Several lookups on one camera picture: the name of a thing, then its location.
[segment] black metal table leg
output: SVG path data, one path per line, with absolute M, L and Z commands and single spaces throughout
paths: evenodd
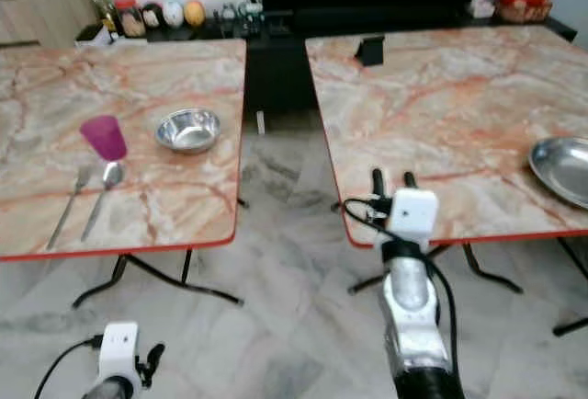
M 110 281 L 105 282 L 104 284 L 100 284 L 99 286 L 96 286 L 93 289 L 90 289 L 89 291 L 85 291 L 84 293 L 82 293 L 72 303 L 72 308 L 77 309 L 80 305 L 82 305 L 82 302 L 84 302 L 90 296 L 96 295 L 97 293 L 110 289 L 112 286 L 114 286 L 122 278 L 122 274 L 124 273 L 126 266 L 127 258 L 124 255 L 119 255 L 119 258 L 117 259 L 117 262 L 114 265 L 114 270 L 112 271 L 112 278 L 110 279 Z
M 483 271 L 480 268 L 480 263 L 478 263 L 478 260 L 474 256 L 474 253 L 473 253 L 473 250 L 471 249 L 470 244 L 464 244 L 463 251 L 466 254 L 466 259 L 468 260 L 469 268 L 471 268 L 471 270 L 476 275 L 478 275 L 480 278 L 484 278 L 489 281 L 496 282 L 498 284 L 502 284 L 504 287 L 510 289 L 514 293 L 523 293 L 523 289 L 520 286 L 514 284 L 509 279 L 507 279 L 505 277 L 501 277 L 499 275 L 493 275 L 492 273 L 488 273 L 488 272 Z
M 586 326 L 588 326 L 588 318 L 583 318 L 571 324 L 557 325 L 553 327 L 553 335 L 561 337 L 567 335 L 568 333 L 575 332 L 576 330 L 580 330 Z
M 245 201 L 241 197 L 237 199 L 237 204 L 239 204 L 239 206 L 243 206 L 244 209 L 249 209 L 249 202 Z
M 187 272 L 190 271 L 190 260 L 192 259 L 192 249 L 186 251 L 186 257 L 184 258 L 184 266 L 182 267 L 182 282 L 187 280 Z
M 386 275 L 377 275 L 374 278 L 366 279 L 365 281 L 361 281 L 357 283 L 355 286 L 350 287 L 347 289 L 347 292 L 350 295 L 355 295 L 359 291 L 367 289 L 368 287 L 375 286 L 376 284 L 380 284 Z
M 570 257 L 571 261 L 576 266 L 576 268 L 580 270 L 580 273 L 582 273 L 586 280 L 588 280 L 588 269 L 583 266 L 582 262 L 578 259 L 573 249 L 570 247 L 570 245 L 568 245 L 566 240 L 564 240 L 563 238 L 558 238 L 558 243 L 560 243 L 561 247 L 563 247 L 563 250 L 566 251 L 566 254 L 568 254 L 568 257 Z
M 435 259 L 439 255 L 441 255 L 443 252 L 448 250 L 449 247 L 451 247 L 451 245 L 438 245 L 435 249 L 428 252 L 426 255 L 429 259 Z
M 576 268 L 580 270 L 580 273 L 582 273 L 583 276 L 588 280 L 588 269 L 584 267 L 582 262 L 573 252 L 573 249 L 570 247 L 570 245 L 568 245 L 568 243 L 563 238 L 558 238 L 558 243 L 560 243 L 561 247 L 563 247 L 563 250 L 565 250 L 566 254 L 568 254 L 568 257 L 570 257 L 571 261 L 576 266 Z M 553 327 L 552 331 L 553 335 L 560 337 L 567 335 L 568 333 L 575 332 L 576 330 L 580 330 L 581 328 L 584 328 L 586 326 L 588 326 L 588 318 L 583 318 L 571 324 L 556 325 L 555 327 Z
M 97 293 L 100 293 L 101 291 L 105 291 L 106 289 L 111 288 L 117 282 L 119 282 L 120 279 L 122 278 L 122 275 L 124 273 L 124 270 L 125 270 L 127 263 L 133 264 L 133 265 L 137 266 L 138 268 L 140 268 L 141 270 L 156 277 L 157 279 L 160 279 L 161 281 L 166 282 L 168 284 L 171 284 L 172 286 L 177 287 L 179 289 L 184 289 L 187 291 L 195 291 L 198 293 L 204 293 L 207 295 L 216 296 L 216 297 L 221 298 L 225 301 L 232 302 L 232 303 L 240 305 L 240 306 L 243 305 L 244 300 L 242 300 L 240 298 L 236 298 L 236 297 L 230 295 L 229 293 L 225 293 L 223 291 L 217 291 L 215 289 L 209 289 L 208 287 L 195 286 L 195 285 L 186 283 L 187 270 L 189 269 L 189 261 L 191 258 L 191 252 L 192 252 L 191 249 L 188 249 L 186 252 L 186 258 L 184 260 L 184 268 L 182 269 L 182 280 L 173 279 L 171 277 L 168 277 L 163 272 L 150 266 L 149 264 L 145 263 L 144 261 L 138 259 L 134 255 L 124 255 L 124 256 L 121 255 L 121 256 L 119 256 L 119 259 L 117 260 L 117 264 L 115 265 L 115 268 L 112 272 L 112 279 L 109 282 L 106 282 L 105 284 L 101 284 L 101 285 L 99 285 L 89 291 L 86 291 L 82 295 L 80 295 L 73 302 L 72 308 L 77 309 L 82 304 L 82 302 L 84 302 L 90 296 L 95 295 Z

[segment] marble tabletop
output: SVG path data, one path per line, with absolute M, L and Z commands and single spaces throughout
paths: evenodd
M 538 140 L 588 137 L 588 53 L 540 26 L 462 28 L 388 34 L 363 67 L 361 40 L 306 44 L 340 199 L 365 197 L 374 166 L 389 191 L 411 170 L 440 200 L 435 244 L 588 234 L 527 162 Z
M 243 114 L 245 43 L 160 43 L 105 49 L 0 52 L 0 260 L 73 257 L 221 245 L 234 237 Z M 220 117 L 206 153 L 157 144 L 158 122 L 181 108 Z M 124 181 L 105 196 L 104 162 L 79 132 L 97 115 L 118 117 L 128 145 Z M 95 173 L 45 250 L 78 168 Z

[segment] pink plastic cup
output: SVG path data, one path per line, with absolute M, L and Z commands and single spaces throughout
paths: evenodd
M 87 120 L 80 132 L 96 152 L 105 160 L 113 162 L 127 154 L 127 144 L 120 132 L 119 121 L 114 116 L 98 116 Z

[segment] wooden cabinet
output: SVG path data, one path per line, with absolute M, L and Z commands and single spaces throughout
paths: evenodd
M 0 45 L 73 47 L 77 34 L 97 21 L 91 0 L 0 0 Z

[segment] decorative egg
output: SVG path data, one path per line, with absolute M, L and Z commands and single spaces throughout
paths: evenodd
M 206 20 L 206 12 L 200 1 L 187 1 L 184 5 L 184 17 L 192 27 L 199 27 Z
M 164 20 L 167 25 L 179 29 L 184 23 L 184 10 L 179 2 L 166 2 L 164 4 Z
M 150 29 L 156 29 L 164 24 L 164 11 L 159 4 L 150 2 L 142 9 L 143 21 Z

